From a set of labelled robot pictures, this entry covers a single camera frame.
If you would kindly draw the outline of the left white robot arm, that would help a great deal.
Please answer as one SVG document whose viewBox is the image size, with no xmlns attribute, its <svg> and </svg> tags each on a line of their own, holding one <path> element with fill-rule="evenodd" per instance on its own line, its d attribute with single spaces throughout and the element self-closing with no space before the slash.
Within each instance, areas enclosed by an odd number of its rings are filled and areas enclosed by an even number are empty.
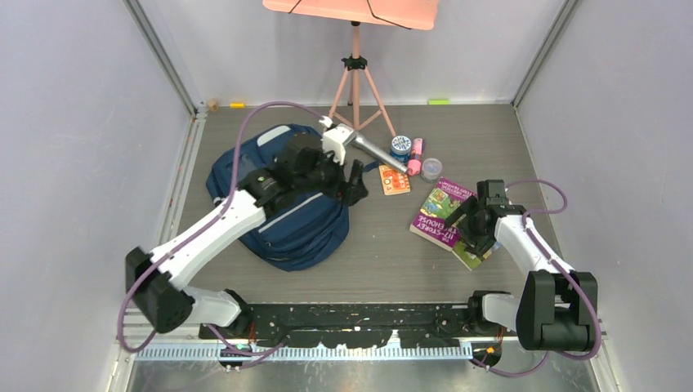
<svg viewBox="0 0 693 392">
<path fill-rule="evenodd" d="M 249 172 L 226 199 L 174 239 L 145 252 L 126 256 L 126 286 L 136 307 L 157 333 L 185 323 L 219 326 L 232 338 L 250 328 L 249 314 L 230 291 L 191 287 L 192 278 L 234 241 L 256 229 L 295 199 L 317 192 L 347 206 L 368 194 L 363 164 L 355 160 L 344 174 L 346 147 L 355 131 L 339 126 L 322 136 L 297 134 L 274 162 Z"/>
</svg>

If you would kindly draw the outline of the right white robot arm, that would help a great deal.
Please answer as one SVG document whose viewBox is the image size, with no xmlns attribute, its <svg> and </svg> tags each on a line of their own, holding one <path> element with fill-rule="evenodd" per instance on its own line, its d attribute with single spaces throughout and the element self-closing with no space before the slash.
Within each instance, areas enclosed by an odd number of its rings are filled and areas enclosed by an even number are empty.
<svg viewBox="0 0 693 392">
<path fill-rule="evenodd" d="M 589 359 L 601 345 L 597 316 L 598 283 L 579 272 L 537 232 L 534 210 L 513 203 L 503 180 L 482 180 L 476 194 L 452 212 L 445 224 L 458 230 L 467 252 L 483 256 L 503 247 L 525 276 L 519 297 L 477 290 L 468 301 L 467 326 L 487 335 L 497 326 L 515 332 L 525 350 L 552 351 Z"/>
</svg>

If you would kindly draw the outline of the navy blue student backpack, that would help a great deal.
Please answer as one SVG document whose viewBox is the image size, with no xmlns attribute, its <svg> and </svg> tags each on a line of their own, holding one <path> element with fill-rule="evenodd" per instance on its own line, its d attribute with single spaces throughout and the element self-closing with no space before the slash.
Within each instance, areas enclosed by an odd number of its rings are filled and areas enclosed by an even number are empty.
<svg viewBox="0 0 693 392">
<path fill-rule="evenodd" d="M 296 136 L 321 142 L 313 127 L 285 124 L 272 127 L 239 147 L 238 180 L 274 164 Z M 255 256 L 283 271 L 307 270 L 329 258 L 350 229 L 349 207 L 342 201 L 311 192 L 239 238 Z"/>
</svg>

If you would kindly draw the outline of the purple magenta booklet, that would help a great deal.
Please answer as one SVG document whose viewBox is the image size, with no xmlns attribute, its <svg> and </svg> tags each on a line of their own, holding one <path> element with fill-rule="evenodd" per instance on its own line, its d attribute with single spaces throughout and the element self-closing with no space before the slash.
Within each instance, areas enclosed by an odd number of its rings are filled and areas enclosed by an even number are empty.
<svg viewBox="0 0 693 392">
<path fill-rule="evenodd" d="M 460 234 L 445 219 L 476 194 L 471 190 L 441 177 L 417 211 L 409 231 L 451 252 L 460 240 Z"/>
</svg>

